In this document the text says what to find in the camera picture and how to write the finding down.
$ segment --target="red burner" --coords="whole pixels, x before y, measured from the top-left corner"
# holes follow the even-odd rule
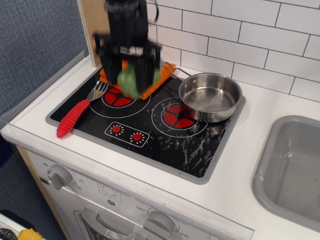
[[[164,111],[164,120],[171,127],[184,129],[196,123],[188,113],[191,111],[185,104],[176,104],[169,106]]]
[[[124,107],[133,101],[132,98],[124,96],[120,89],[115,87],[108,89],[104,95],[104,100],[113,107]]]

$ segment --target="fork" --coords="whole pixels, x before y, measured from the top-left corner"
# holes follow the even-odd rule
[[[81,114],[90,105],[90,102],[100,98],[108,89],[109,84],[104,81],[97,81],[94,88],[89,92],[86,99],[78,102],[60,121],[60,124],[56,130],[56,136],[58,138],[64,137],[74,127]]]

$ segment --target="oven door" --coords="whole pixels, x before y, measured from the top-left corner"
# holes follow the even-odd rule
[[[81,218],[80,227],[85,227],[90,240],[147,240],[146,231],[112,212],[98,214],[86,208]]]

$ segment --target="control knob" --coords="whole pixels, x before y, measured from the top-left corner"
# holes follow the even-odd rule
[[[135,133],[132,138],[135,142],[139,142],[142,139],[142,136],[140,133]]]
[[[60,190],[63,186],[67,186],[72,180],[71,174],[62,166],[56,164],[49,168],[48,178],[57,190]]]
[[[115,134],[119,134],[121,132],[121,127],[119,127],[118,125],[114,126],[112,128],[112,132],[114,132]]]
[[[143,228],[162,240],[182,240],[181,235],[176,231],[174,221],[159,211],[152,211],[149,214]]]

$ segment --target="white countertop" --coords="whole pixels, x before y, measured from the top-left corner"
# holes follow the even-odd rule
[[[113,183],[119,191],[208,232],[216,228],[239,239],[250,239],[253,233],[253,240],[320,239],[319,232],[265,210],[252,190],[253,175],[273,122],[287,115],[320,121],[319,102],[239,82],[246,103],[212,177],[198,185],[79,136],[56,137],[57,129],[46,123],[46,116],[94,70],[85,58],[11,121],[15,127],[7,125],[1,134],[44,157],[62,159],[63,165],[76,171],[83,173],[90,164],[89,177]],[[242,232],[242,226],[249,230]]]

